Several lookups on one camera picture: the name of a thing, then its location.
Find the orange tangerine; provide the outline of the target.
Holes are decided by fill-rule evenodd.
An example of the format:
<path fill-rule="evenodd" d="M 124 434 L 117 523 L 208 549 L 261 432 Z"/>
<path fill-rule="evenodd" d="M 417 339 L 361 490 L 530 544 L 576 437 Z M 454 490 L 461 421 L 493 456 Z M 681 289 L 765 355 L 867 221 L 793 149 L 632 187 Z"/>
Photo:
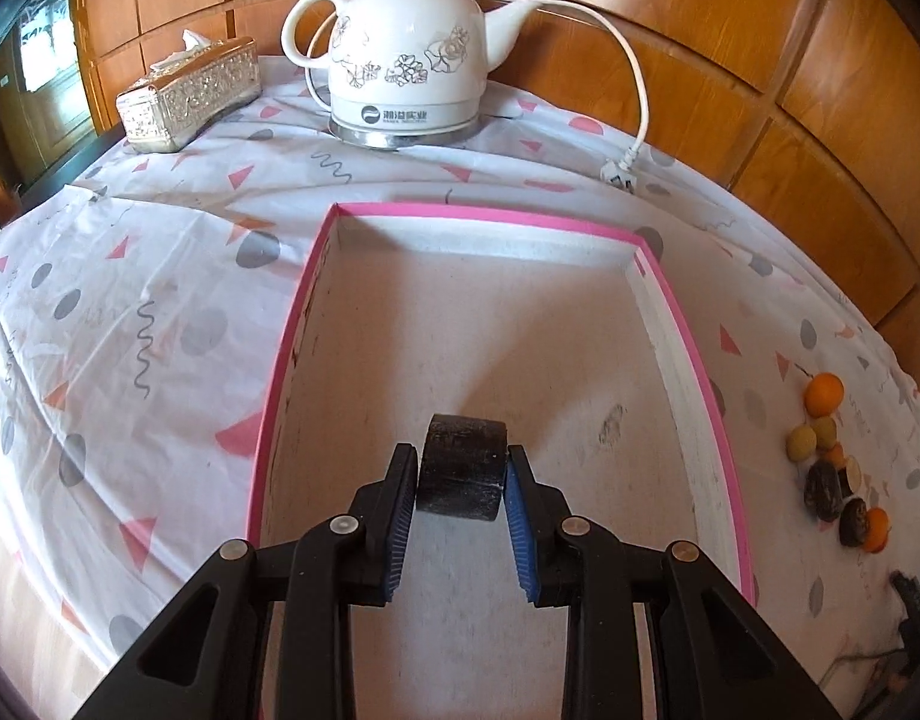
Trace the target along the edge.
<path fill-rule="evenodd" d="M 811 419 L 826 418 L 839 410 L 846 387 L 832 372 L 819 372 L 803 388 L 803 408 Z"/>
<path fill-rule="evenodd" d="M 888 512 L 881 507 L 867 511 L 867 536 L 862 543 L 862 550 L 868 554 L 881 553 L 886 548 L 891 530 Z"/>

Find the dark round fruit piece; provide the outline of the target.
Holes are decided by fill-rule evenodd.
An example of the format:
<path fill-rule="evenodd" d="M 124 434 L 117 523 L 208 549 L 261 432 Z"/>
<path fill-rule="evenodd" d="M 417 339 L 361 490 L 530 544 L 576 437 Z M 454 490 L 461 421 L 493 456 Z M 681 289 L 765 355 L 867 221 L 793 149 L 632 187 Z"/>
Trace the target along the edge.
<path fill-rule="evenodd" d="M 839 541 L 844 548 L 862 548 L 869 531 L 867 504 L 861 497 L 851 497 L 839 515 Z"/>

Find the small orange carrot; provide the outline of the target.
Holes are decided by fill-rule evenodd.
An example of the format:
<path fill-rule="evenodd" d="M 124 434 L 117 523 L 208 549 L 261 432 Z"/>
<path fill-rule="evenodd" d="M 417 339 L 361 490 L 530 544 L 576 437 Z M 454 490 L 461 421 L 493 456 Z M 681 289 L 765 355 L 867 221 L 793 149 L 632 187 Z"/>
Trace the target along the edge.
<path fill-rule="evenodd" d="M 829 449 L 821 450 L 821 452 L 819 452 L 819 458 L 829 463 L 829 465 L 836 470 L 842 470 L 842 468 L 847 465 L 846 452 L 844 452 L 844 447 L 842 447 L 841 442 L 832 444 Z"/>

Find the yellow-green small round fruit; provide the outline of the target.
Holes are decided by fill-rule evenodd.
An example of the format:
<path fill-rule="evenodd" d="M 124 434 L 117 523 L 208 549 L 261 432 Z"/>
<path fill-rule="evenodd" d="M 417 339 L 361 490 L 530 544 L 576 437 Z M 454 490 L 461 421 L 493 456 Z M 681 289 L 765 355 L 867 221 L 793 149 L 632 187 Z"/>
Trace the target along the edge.
<path fill-rule="evenodd" d="M 785 455 L 792 463 L 803 463 L 816 454 L 818 437 L 810 424 L 796 426 L 785 437 Z"/>

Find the pink rimmed cardboard box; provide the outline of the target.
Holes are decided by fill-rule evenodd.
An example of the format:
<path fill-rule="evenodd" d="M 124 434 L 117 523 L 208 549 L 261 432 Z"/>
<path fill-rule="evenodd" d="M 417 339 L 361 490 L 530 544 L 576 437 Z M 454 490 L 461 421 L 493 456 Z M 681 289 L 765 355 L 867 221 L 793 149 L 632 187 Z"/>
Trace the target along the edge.
<path fill-rule="evenodd" d="M 434 415 L 501 421 L 572 512 L 689 539 L 753 585 L 727 431 L 645 239 L 523 211 L 338 205 L 315 234 L 261 418 L 257 544 L 348 509 Z M 400 587 L 357 608 L 362 718 L 554 718 L 567 616 L 520 589 L 502 520 L 418 514 Z"/>

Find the patterned white tablecloth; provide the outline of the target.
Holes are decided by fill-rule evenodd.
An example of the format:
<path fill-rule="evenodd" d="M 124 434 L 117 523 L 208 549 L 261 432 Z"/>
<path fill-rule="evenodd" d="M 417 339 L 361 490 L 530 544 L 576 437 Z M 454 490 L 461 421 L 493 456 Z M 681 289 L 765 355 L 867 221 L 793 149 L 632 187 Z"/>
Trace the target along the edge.
<path fill-rule="evenodd" d="M 452 148 L 377 153 L 330 137 L 302 73 L 261 60 L 260 98 L 179 153 L 114 146 L 0 232 L 0 660 L 42 652 L 42 614 L 106 671 L 200 562 L 245 525 L 260 415 L 305 255 L 339 202 L 582 216 L 650 245 L 699 346 L 750 523 L 757 606 L 842 710 L 886 650 L 891 571 L 920 580 L 920 390 L 886 340 L 782 232 L 655 148 L 638 188 L 600 171 L 627 135 L 492 85 Z M 878 554 L 803 504 L 785 437 L 803 388 L 832 417 L 844 504 L 888 512 Z"/>

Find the silver ornate tissue box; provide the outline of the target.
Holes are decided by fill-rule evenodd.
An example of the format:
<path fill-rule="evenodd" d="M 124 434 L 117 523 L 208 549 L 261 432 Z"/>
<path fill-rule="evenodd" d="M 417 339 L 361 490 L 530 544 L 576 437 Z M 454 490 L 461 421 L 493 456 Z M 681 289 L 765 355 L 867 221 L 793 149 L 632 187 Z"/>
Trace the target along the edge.
<path fill-rule="evenodd" d="M 252 37 L 213 41 L 186 29 L 182 41 L 182 50 L 154 62 L 115 99 L 125 138 L 140 153 L 181 151 L 206 127 L 260 94 Z"/>

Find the white ceramic electric kettle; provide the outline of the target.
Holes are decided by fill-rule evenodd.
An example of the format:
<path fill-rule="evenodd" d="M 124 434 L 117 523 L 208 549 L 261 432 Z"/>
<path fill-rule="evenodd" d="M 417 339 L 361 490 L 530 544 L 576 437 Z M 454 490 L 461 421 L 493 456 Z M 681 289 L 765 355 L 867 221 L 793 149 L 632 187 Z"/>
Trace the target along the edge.
<path fill-rule="evenodd" d="M 327 50 L 304 54 L 296 28 L 333 5 Z M 327 73 L 328 128 L 374 149 L 460 142 L 480 126 L 488 75 L 509 57 L 535 0 L 483 11 L 474 0 L 297 0 L 281 28 L 282 54 Z"/>

